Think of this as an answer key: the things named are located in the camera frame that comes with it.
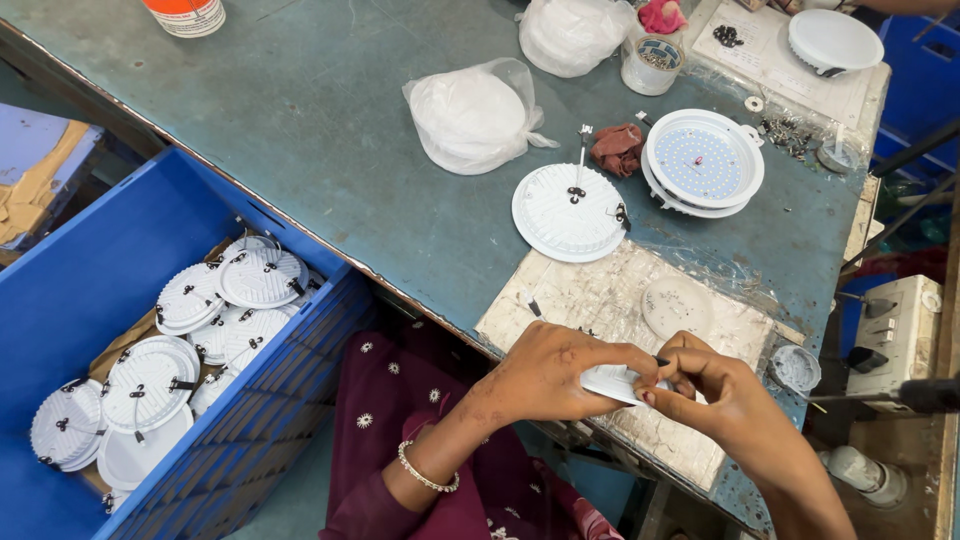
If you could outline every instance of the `woman's left hand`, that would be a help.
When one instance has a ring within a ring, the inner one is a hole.
[[[534,321],[507,357],[473,385],[460,414],[497,429],[518,420],[580,420],[627,404],[587,392],[580,374],[626,364],[643,384],[657,384],[657,362],[631,343],[606,343],[582,331]]]

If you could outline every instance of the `hand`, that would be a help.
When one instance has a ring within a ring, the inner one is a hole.
[[[670,360],[660,376],[673,382],[677,392],[638,380],[637,398],[715,440],[742,467],[759,468],[772,455],[777,459],[769,465],[776,467],[776,461],[789,459],[791,448],[808,446],[743,360],[717,354],[688,331],[670,338],[660,356]],[[694,401],[694,388],[709,405]]]
[[[667,418],[715,440],[754,481],[782,540],[855,540],[850,518],[820,459],[780,410],[754,370],[721,356],[687,331],[660,356],[677,392],[638,380],[636,396]],[[694,401],[694,388],[708,405]]]
[[[580,420],[627,406],[580,385],[580,374],[601,364],[626,364],[647,385],[659,381],[657,362],[636,345],[534,321],[500,365],[473,385],[465,410],[499,427],[518,420]]]

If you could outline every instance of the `power socket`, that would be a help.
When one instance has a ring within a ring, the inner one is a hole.
[[[926,276],[911,276],[874,287],[864,296],[884,298],[897,305],[868,319],[861,307],[855,345],[873,349],[890,359],[869,373],[850,372],[847,395],[890,393],[907,380],[933,376],[932,359],[943,307],[943,287]],[[881,412],[910,411],[905,405],[868,402]]]

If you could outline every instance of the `cardboard sheet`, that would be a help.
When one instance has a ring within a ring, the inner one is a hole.
[[[591,329],[604,341],[634,343],[655,353],[664,340],[643,321],[643,291],[654,280],[668,276],[682,276],[706,290],[714,324],[700,337],[719,353],[738,357],[756,369],[774,321],[754,307],[706,288],[629,240],[612,254],[586,264],[559,262],[531,250],[474,329],[482,340],[509,351],[536,319],[521,294],[526,287],[547,322]],[[716,443],[649,407],[625,408],[592,420],[704,491],[710,489],[723,463],[725,454]]]
[[[0,244],[20,233],[32,233],[47,218],[47,208],[54,200],[51,191],[54,174],[89,127],[84,122],[70,120],[49,154],[25,171],[15,184],[0,184]]]
[[[748,12],[733,0],[724,0],[697,37],[693,50],[855,130],[876,68],[832,78],[818,76],[790,50],[789,23],[789,16],[769,6]],[[721,45],[713,37],[713,29],[721,25],[734,27],[743,45]]]

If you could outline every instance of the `red cloth rag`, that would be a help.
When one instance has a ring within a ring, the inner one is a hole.
[[[640,24],[649,34],[669,36],[686,29],[686,18],[675,0],[650,0],[638,13]]]
[[[640,168],[643,134],[636,124],[611,126],[596,133],[590,157],[601,168],[623,178]]]

